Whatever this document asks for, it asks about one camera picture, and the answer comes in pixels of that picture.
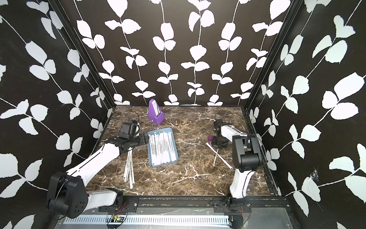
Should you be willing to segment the blue plastic storage box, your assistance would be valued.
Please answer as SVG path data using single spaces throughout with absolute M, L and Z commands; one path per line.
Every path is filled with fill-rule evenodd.
M 148 158 L 151 167 L 162 167 L 178 161 L 173 130 L 170 127 L 150 131 L 147 133 L 147 138 Z

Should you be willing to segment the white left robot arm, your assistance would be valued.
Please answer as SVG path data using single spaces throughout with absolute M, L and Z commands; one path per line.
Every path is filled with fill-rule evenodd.
M 123 192 L 116 189 L 87 191 L 92 178 L 111 161 L 134 147 L 147 144 L 147 135 L 140 133 L 137 121 L 124 122 L 120 131 L 85 161 L 51 176 L 45 207 L 55 215 L 74 219 L 86 210 L 111 207 L 120 211 L 124 206 Z

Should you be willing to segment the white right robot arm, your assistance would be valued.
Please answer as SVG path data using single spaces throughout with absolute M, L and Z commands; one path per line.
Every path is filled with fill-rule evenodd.
M 263 164 L 260 141 L 256 135 L 244 133 L 222 119 L 216 119 L 213 126 L 215 136 L 212 137 L 212 145 L 218 149 L 232 145 L 235 174 L 229 188 L 230 195 L 236 199 L 244 198 L 252 175 Z

